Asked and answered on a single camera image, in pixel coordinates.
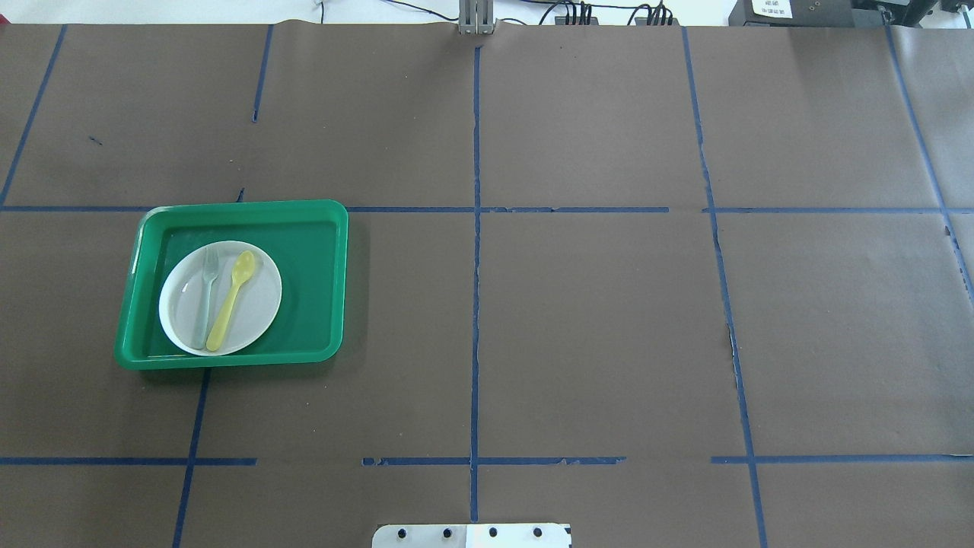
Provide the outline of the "yellow plastic spoon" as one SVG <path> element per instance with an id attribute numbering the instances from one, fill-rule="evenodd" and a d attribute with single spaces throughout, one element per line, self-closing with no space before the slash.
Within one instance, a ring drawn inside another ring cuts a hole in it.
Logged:
<path id="1" fill-rule="evenodd" d="M 205 349 L 209 352 L 219 350 L 226 340 L 229 325 L 236 305 L 240 289 L 246 285 L 256 271 L 256 256 L 251 250 L 244 250 L 239 254 L 231 269 L 231 285 L 224 301 L 217 313 L 212 329 L 205 341 Z"/>

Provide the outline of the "left black usb hub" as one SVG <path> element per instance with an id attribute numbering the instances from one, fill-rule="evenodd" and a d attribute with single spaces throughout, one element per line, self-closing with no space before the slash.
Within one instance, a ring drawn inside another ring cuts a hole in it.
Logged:
<path id="1" fill-rule="evenodd" d="M 552 17 L 553 23 L 558 27 L 593 27 L 598 25 L 598 20 L 594 15 L 594 5 L 586 2 L 562 1 L 553 6 L 552 10 L 556 7 L 563 7 L 565 10 L 564 14 L 553 15 Z"/>

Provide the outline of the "black usb hub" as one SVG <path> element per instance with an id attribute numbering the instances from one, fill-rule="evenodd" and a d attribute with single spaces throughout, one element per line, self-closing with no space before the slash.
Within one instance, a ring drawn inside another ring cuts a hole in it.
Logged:
<path id="1" fill-rule="evenodd" d="M 633 27 L 678 27 L 679 21 L 664 1 L 642 4 L 631 11 L 628 25 Z"/>
<path id="2" fill-rule="evenodd" d="M 562 1 L 553 6 L 552 10 L 556 7 L 563 7 L 565 10 L 564 14 L 553 15 L 552 17 L 553 23 L 558 27 L 593 27 L 598 25 L 598 20 L 594 15 L 594 5 L 586 2 Z"/>

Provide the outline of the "white round plate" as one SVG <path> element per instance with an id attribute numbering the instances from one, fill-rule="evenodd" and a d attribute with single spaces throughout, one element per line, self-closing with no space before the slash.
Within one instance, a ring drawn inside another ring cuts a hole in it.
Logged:
<path id="1" fill-rule="evenodd" d="M 256 257 L 256 271 L 240 289 L 226 340 L 216 352 L 192 347 L 204 252 L 212 244 L 218 250 L 221 271 L 212 289 L 208 335 L 230 288 L 234 261 L 244 250 L 251 250 Z M 272 325 L 281 307 L 282 277 L 275 261 L 260 247 L 244 241 L 217 241 L 208 245 L 187 254 L 167 275 L 158 295 L 158 317 L 164 334 L 177 348 L 192 356 L 226 356 L 251 346 Z"/>

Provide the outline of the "green plastic tray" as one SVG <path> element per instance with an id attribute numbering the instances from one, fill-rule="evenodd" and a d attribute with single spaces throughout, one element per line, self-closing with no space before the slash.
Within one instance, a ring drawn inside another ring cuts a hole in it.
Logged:
<path id="1" fill-rule="evenodd" d="M 223 202 L 151 209 L 140 221 L 114 355 L 133 371 L 319 363 L 343 341 L 349 216 L 333 200 Z M 168 340 L 157 305 L 164 280 L 193 250 L 243 241 L 268 253 L 282 302 L 263 336 L 226 356 L 192 356 Z"/>

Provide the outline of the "translucent grey plastic fork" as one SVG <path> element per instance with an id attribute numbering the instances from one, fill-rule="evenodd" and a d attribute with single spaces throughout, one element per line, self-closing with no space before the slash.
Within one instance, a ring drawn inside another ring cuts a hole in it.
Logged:
<path id="1" fill-rule="evenodd" d="M 192 347 L 202 349 L 208 339 L 208 325 L 210 308 L 212 308 L 212 289 L 217 277 L 219 277 L 221 267 L 219 266 L 219 254 L 215 244 L 205 247 L 204 263 L 201 269 L 201 292 L 199 293 L 199 309 L 197 322 L 195 325 Z"/>

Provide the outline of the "right black usb hub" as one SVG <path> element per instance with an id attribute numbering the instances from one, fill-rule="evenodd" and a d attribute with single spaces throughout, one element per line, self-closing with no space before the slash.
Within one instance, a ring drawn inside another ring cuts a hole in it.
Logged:
<path id="1" fill-rule="evenodd" d="M 633 27 L 678 27 L 679 21 L 664 1 L 642 4 L 631 11 L 628 25 Z"/>

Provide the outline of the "black computer box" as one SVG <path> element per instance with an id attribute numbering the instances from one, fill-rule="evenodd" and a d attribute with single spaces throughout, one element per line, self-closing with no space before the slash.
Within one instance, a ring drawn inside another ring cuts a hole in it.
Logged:
<path id="1" fill-rule="evenodd" d="M 884 27 L 877 10 L 853 1 L 737 1 L 728 14 L 730 27 Z"/>

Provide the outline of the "grey aluminium profile post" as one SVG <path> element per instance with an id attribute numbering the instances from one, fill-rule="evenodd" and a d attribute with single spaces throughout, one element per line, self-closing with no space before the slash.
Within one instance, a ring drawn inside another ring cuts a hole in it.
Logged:
<path id="1" fill-rule="evenodd" d="M 460 35 L 489 35 L 496 29 L 493 0 L 459 0 L 458 31 Z"/>

